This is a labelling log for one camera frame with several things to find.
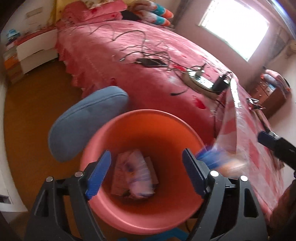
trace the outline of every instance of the power strip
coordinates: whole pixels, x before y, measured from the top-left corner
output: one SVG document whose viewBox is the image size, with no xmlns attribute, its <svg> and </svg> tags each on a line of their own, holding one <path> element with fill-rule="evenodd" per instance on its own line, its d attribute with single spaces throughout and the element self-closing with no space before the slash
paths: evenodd
<svg viewBox="0 0 296 241">
<path fill-rule="evenodd" d="M 202 76 L 196 78 L 195 73 L 196 71 L 190 71 L 188 69 L 186 73 L 182 74 L 183 82 L 194 91 L 216 100 L 218 94 L 213 92 L 211 89 L 214 83 Z"/>
</svg>

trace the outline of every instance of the wooden floor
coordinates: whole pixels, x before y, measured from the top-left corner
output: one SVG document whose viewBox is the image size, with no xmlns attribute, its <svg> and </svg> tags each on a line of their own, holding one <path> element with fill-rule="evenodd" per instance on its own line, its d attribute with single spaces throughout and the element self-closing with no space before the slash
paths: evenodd
<svg viewBox="0 0 296 241">
<path fill-rule="evenodd" d="M 71 76 L 62 62 L 49 62 L 29 72 L 21 81 L 8 88 L 4 111 L 4 138 L 7 159 L 16 188 L 23 203 L 31 210 L 42 183 L 48 176 L 70 177 L 79 169 L 78 155 L 66 163 L 57 162 L 47 145 L 48 132 L 54 121 L 81 99 L 81 90 L 70 84 Z M 79 236 L 66 199 L 71 231 Z M 12 223 L 13 229 L 24 236 L 28 213 Z M 120 237 L 140 240 L 143 237 L 120 232 L 98 223 L 110 241 Z"/>
</svg>

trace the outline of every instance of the bucket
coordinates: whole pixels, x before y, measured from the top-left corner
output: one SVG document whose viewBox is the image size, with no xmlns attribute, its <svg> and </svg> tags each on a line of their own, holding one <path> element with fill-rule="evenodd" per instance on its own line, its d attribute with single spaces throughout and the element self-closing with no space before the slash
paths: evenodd
<svg viewBox="0 0 296 241">
<path fill-rule="evenodd" d="M 117 116 L 96 132 L 81 159 L 84 170 L 104 150 L 112 154 L 111 168 L 90 207 L 107 224 L 130 234 L 156 234 L 177 227 L 203 202 L 183 166 L 182 152 L 189 148 L 197 153 L 203 147 L 196 132 L 171 114 L 135 110 Z M 146 200 L 123 202 L 110 193 L 114 164 L 119 153 L 133 149 L 151 158 L 159 185 Z"/>
</svg>

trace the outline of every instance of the pink bedspread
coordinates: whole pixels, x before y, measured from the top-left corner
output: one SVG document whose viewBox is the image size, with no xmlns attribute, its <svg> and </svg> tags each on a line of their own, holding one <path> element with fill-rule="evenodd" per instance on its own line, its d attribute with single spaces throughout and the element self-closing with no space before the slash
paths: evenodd
<svg viewBox="0 0 296 241">
<path fill-rule="evenodd" d="M 165 41 L 172 60 L 184 66 L 211 63 L 214 67 L 209 65 L 206 69 L 206 74 L 211 80 L 229 71 L 211 54 L 171 31 L 120 20 L 59 32 L 57 49 L 60 60 L 66 62 L 67 71 L 73 75 L 73 86 L 84 88 L 83 97 L 85 97 L 95 90 L 117 85 L 129 94 L 132 109 L 156 109 L 169 112 L 186 121 L 205 144 L 212 144 L 214 126 L 211 105 L 213 102 L 191 89 L 184 94 L 171 96 L 171 93 L 182 92 L 187 87 L 173 71 L 132 64 L 131 62 L 140 58 L 141 54 L 132 54 L 125 61 L 119 62 L 118 60 L 126 54 L 141 50 L 139 47 L 127 47 L 140 45 L 143 34 L 141 32 L 125 34 L 113 42 L 111 41 L 112 30 L 109 26 L 103 26 L 93 34 L 89 34 L 103 24 L 111 25 L 115 29 L 115 36 L 130 30 L 144 31 L 149 39 L 146 44 L 150 48 L 157 45 L 159 41 Z M 157 47 L 159 51 L 166 49 L 164 44 Z M 200 101 L 206 105 L 205 109 L 199 108 Z"/>
<path fill-rule="evenodd" d="M 169 112 L 187 122 L 206 145 L 212 145 L 215 132 L 213 110 L 217 104 L 192 89 L 172 96 L 171 93 L 182 92 L 187 87 L 174 71 L 133 64 L 141 57 L 140 53 L 131 54 L 125 61 L 119 61 L 131 52 L 141 51 L 139 46 L 130 46 L 141 45 L 143 34 L 133 32 L 112 41 L 114 37 L 110 26 L 97 29 L 104 24 L 115 30 L 115 37 L 126 31 L 144 31 L 148 39 L 145 42 L 147 47 L 155 51 L 168 51 L 171 59 L 183 66 L 191 67 L 208 62 L 205 72 L 211 81 L 229 71 L 207 51 L 169 30 L 119 20 L 59 32 L 56 47 L 60 60 L 67 66 L 67 72 L 73 75 L 73 86 L 83 88 L 83 97 L 107 86 L 119 86 L 129 94 L 132 109 Z M 269 218 L 282 191 L 280 170 L 278 163 L 255 139 L 256 131 L 262 126 L 242 104 L 248 94 L 238 84 L 235 75 L 232 83 L 232 88 L 222 96 L 226 106 L 225 111 L 220 111 L 220 117 L 217 118 L 222 120 L 222 127 L 216 144 L 228 144 L 228 149 L 244 154 L 244 160 L 250 165 L 246 174 L 254 186 L 266 217 Z"/>
</svg>

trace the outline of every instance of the dresser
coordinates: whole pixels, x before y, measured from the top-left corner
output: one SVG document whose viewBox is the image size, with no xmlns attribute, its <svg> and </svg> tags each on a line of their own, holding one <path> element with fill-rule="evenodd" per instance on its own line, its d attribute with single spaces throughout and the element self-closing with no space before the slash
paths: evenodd
<svg viewBox="0 0 296 241">
<path fill-rule="evenodd" d="M 259 103 L 265 107 L 262 111 L 267 118 L 276 113 L 286 102 L 286 97 L 279 88 L 266 83 L 260 77 L 256 79 L 255 87 L 250 91 L 250 95 L 258 99 Z"/>
</svg>

